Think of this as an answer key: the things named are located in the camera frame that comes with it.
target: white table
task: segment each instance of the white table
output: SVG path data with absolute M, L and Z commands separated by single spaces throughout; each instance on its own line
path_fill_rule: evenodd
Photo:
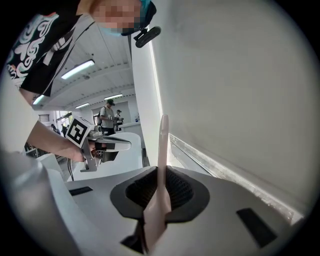
M 97 171 L 80 172 L 80 170 L 85 169 L 85 164 L 83 162 L 79 162 L 72 172 L 75 181 L 122 174 L 143 167 L 141 139 L 139 135 L 131 132 L 120 132 L 113 134 L 110 137 L 130 141 L 131 148 L 119 151 L 114 161 L 101 163 Z
M 141 138 L 142 148 L 144 149 L 146 147 L 140 122 L 130 122 L 130 123 L 121 124 L 119 125 L 119 128 L 121 128 L 121 131 L 117 131 L 116 132 L 117 134 L 122 132 L 138 134 Z

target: person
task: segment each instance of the person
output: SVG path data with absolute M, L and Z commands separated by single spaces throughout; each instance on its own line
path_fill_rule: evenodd
M 105 33 L 127 36 L 150 23 L 156 8 L 150 0 L 48 0 L 27 24 L 8 54 L 6 68 L 29 105 L 49 97 L 64 63 L 81 15 L 91 15 Z M 34 147 L 83 162 L 80 149 L 37 121 L 27 142 Z
M 53 130 L 56 134 L 61 135 L 59 129 L 57 129 L 56 126 L 55 126 L 53 123 L 51 124 L 51 128 L 52 128 L 52 130 Z
M 100 109 L 100 119 L 102 121 L 102 124 L 101 124 L 102 132 L 103 133 L 107 132 L 108 136 L 115 134 L 115 123 L 114 123 L 115 114 L 111 108 L 114 105 L 115 105 L 114 100 L 108 99 L 106 101 L 105 106 L 103 106 Z
M 115 114 L 115 126 L 116 126 L 116 131 L 121 131 L 121 128 L 119 128 L 120 125 L 123 125 L 123 121 L 124 119 L 120 116 L 120 113 L 122 111 L 120 109 L 118 109 L 116 111 L 116 114 Z
M 61 130 L 63 133 L 63 137 L 66 137 L 67 130 L 68 130 L 68 128 L 65 125 L 63 125 L 62 130 Z

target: gray t-shirt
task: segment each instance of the gray t-shirt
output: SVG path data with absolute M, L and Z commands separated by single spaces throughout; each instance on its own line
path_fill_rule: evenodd
M 111 108 L 107 108 L 107 107 L 102 107 L 100 109 L 100 116 L 104 116 L 106 118 L 111 118 L 111 117 L 114 117 L 114 111 L 111 109 Z M 102 124 L 101 126 L 103 128 L 113 128 L 114 127 L 114 121 L 112 120 L 101 120 L 102 121 Z

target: white ceiling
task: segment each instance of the white ceiling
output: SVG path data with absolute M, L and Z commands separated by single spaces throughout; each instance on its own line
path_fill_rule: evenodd
M 82 16 L 75 28 L 73 41 L 93 22 Z M 93 59 L 95 65 L 64 80 L 61 76 L 75 65 Z M 51 96 L 35 108 L 68 109 L 94 104 L 114 94 L 134 93 L 134 78 L 128 37 L 106 35 L 93 24 L 77 40 L 63 69 L 53 81 Z

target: man wearing black t-shirt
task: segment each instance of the man wearing black t-shirt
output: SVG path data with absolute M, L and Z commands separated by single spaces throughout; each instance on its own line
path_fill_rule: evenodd
M 6 62 L 13 83 L 30 105 L 36 96 L 50 96 L 52 81 L 63 66 L 81 15 L 91 15 L 107 33 L 124 36 L 139 30 L 140 23 L 149 24 L 156 10 L 150 0 L 49 0 L 43 4 L 21 32 Z M 79 148 L 39 121 L 27 141 L 44 151 L 83 161 Z

